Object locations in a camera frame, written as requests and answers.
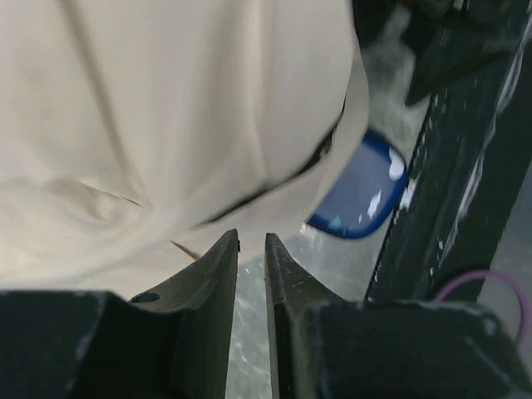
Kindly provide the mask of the beige canvas backpack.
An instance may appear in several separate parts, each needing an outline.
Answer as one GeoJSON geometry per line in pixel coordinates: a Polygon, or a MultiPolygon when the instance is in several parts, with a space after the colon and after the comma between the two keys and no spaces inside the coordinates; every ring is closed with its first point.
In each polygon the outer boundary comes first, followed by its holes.
{"type": "Polygon", "coordinates": [[[131,295],[296,234],[368,120],[349,1],[4,1],[1,285],[131,295]]]}

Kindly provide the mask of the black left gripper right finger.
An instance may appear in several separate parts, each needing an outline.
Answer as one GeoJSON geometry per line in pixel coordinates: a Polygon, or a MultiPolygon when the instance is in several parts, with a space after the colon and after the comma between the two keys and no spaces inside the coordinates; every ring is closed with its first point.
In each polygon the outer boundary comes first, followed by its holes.
{"type": "Polygon", "coordinates": [[[512,339],[473,303],[350,302],[276,234],[264,272],[275,398],[528,398],[512,339]]]}

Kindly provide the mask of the blue shark pencil case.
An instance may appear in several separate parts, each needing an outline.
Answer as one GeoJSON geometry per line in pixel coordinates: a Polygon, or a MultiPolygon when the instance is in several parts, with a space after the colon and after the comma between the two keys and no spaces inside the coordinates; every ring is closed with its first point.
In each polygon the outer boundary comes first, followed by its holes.
{"type": "Polygon", "coordinates": [[[307,224],[336,238],[363,239],[384,223],[405,187],[403,155],[369,129],[307,224]]]}

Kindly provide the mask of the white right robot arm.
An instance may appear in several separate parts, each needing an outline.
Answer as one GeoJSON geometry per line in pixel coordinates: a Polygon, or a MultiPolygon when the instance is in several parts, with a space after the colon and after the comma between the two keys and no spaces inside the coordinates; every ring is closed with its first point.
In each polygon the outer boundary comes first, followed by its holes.
{"type": "Polygon", "coordinates": [[[512,63],[529,1],[354,1],[372,108],[413,107],[512,63]]]}

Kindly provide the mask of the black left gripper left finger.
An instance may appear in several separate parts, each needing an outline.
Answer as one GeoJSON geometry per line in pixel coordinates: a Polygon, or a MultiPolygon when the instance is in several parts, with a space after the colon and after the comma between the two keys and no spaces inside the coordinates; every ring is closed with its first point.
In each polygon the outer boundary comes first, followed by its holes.
{"type": "Polygon", "coordinates": [[[222,398],[239,237],[125,300],[102,291],[1,294],[4,398],[222,398]]]}

